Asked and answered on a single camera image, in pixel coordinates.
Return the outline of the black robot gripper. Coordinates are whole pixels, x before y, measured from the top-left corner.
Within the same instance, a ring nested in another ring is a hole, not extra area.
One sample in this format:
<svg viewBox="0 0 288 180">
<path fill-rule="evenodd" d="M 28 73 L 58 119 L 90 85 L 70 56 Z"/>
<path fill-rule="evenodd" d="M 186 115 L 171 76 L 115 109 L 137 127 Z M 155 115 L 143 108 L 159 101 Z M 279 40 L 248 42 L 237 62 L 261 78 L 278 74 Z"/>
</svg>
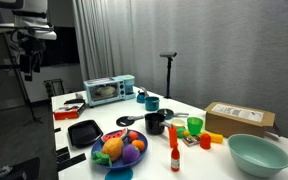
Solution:
<svg viewBox="0 0 288 180">
<path fill-rule="evenodd" d="M 45 41 L 23 33 L 19 33 L 17 38 L 19 47 L 24 51 L 20 55 L 20 71 L 24 73 L 26 81 L 31 81 L 33 73 L 40 72 L 42 54 L 46 49 Z"/>
</svg>

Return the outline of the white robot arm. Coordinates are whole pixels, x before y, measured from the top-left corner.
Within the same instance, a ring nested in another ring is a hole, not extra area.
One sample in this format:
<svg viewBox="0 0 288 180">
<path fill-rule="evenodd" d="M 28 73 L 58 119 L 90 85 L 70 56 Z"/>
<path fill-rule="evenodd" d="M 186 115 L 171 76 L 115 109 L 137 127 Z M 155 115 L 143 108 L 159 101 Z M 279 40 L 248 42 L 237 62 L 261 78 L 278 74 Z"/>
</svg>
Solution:
<svg viewBox="0 0 288 180">
<path fill-rule="evenodd" d="M 14 22 L 0 24 L 0 32 L 9 33 L 10 48 L 20 54 L 18 67 L 31 81 L 40 72 L 45 41 L 57 39 L 47 19 L 48 0 L 0 0 L 0 9 L 12 11 Z"/>
</svg>

